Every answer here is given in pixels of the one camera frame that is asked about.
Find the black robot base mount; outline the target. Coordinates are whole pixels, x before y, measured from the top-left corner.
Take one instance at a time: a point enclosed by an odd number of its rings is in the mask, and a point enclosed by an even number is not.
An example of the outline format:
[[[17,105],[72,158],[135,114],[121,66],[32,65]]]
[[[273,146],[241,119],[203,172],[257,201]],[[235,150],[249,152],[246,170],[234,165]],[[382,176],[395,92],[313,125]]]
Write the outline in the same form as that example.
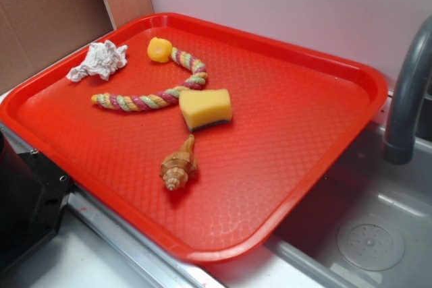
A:
[[[1,134],[1,273],[58,234],[70,188],[43,153],[17,153]]]

